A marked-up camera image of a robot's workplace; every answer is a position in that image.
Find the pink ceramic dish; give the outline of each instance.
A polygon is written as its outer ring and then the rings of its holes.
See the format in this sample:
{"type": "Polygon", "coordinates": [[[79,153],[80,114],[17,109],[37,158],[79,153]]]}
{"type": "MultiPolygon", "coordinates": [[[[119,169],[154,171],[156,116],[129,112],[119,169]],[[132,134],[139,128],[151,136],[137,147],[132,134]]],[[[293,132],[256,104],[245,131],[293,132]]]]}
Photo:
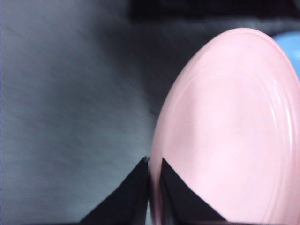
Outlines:
{"type": "Polygon", "coordinates": [[[274,40],[233,29],[212,39],[182,70],[153,139],[156,225],[162,157],[228,221],[299,224],[300,84],[274,40]]]}

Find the gray fabric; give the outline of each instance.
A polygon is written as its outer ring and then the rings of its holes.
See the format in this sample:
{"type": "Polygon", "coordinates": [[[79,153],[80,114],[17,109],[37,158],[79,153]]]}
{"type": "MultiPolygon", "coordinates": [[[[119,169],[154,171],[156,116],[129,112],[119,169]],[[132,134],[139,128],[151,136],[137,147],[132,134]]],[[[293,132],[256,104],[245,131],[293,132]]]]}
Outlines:
{"type": "Polygon", "coordinates": [[[217,34],[300,30],[288,18],[132,22],[128,6],[1,1],[1,224],[75,222],[107,197],[150,154],[174,79],[217,34]]]}

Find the blue object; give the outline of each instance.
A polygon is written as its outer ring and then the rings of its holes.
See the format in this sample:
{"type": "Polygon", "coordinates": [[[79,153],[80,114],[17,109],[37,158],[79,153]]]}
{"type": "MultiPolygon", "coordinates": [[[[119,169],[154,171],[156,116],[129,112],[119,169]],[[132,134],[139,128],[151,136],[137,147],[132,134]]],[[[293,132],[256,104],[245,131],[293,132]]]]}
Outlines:
{"type": "Polygon", "coordinates": [[[273,38],[290,59],[300,80],[300,31],[279,34],[273,38]]]}

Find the gray surface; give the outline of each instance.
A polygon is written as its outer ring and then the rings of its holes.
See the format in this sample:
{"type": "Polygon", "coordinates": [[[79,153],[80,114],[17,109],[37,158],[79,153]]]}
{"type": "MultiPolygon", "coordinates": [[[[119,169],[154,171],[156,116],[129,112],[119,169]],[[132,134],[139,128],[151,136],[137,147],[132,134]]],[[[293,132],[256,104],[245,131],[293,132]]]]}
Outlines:
{"type": "Polygon", "coordinates": [[[171,84],[215,35],[300,30],[251,17],[131,22],[127,9],[1,1],[1,224],[77,221],[108,196],[150,154],[171,84]]]}

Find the black object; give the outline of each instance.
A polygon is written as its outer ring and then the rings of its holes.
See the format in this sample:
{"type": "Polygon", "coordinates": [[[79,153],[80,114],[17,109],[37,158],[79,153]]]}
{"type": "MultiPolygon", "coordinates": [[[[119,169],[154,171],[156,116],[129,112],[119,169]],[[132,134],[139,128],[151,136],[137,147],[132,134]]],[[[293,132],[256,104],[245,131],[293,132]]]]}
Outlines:
{"type": "Polygon", "coordinates": [[[163,16],[299,17],[293,0],[132,0],[133,19],[163,16]]]}
{"type": "Polygon", "coordinates": [[[120,186],[80,222],[55,225],[144,225],[149,195],[148,160],[144,157],[120,186]]]}
{"type": "Polygon", "coordinates": [[[163,225],[251,225],[224,219],[184,183],[165,159],[162,162],[160,186],[163,225]]]}

